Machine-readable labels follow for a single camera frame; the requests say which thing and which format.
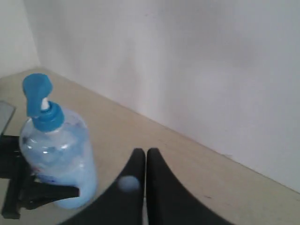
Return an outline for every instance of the beige desk surface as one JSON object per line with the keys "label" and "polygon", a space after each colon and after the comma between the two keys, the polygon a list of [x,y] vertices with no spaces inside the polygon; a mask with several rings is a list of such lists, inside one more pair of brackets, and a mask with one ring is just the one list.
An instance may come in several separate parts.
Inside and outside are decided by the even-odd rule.
{"label": "beige desk surface", "polygon": [[[22,80],[44,72],[54,85],[50,99],[81,114],[88,123],[99,176],[98,195],[116,178],[135,147],[159,147],[168,165],[200,201],[237,225],[300,225],[300,194],[191,141],[105,97],[49,71],[35,69],[0,79],[0,99],[16,106],[6,130],[18,135],[26,120]],[[0,204],[7,180],[0,179]],[[78,210],[48,204],[22,210],[19,221],[0,224],[57,224]]]}

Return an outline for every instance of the blue pump cap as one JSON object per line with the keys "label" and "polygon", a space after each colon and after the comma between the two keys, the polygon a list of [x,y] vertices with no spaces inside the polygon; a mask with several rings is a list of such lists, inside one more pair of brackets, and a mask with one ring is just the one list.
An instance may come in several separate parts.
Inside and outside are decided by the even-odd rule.
{"label": "blue pump cap", "polygon": [[45,74],[31,74],[23,80],[23,92],[27,98],[27,116],[32,117],[33,125],[42,132],[59,128],[64,122],[61,107],[48,102],[49,107],[43,110],[43,99],[48,97],[53,87]]}

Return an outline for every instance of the soap dispenser bottle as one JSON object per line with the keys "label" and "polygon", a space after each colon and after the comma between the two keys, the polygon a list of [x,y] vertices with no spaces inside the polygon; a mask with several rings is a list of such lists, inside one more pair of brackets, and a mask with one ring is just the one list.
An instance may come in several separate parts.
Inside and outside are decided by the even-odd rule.
{"label": "soap dispenser bottle", "polygon": [[97,174],[85,122],[77,113],[48,101],[52,88],[44,74],[31,74],[24,79],[30,118],[21,129],[19,145],[41,182],[80,189],[79,197],[55,202],[72,209],[94,196]]}

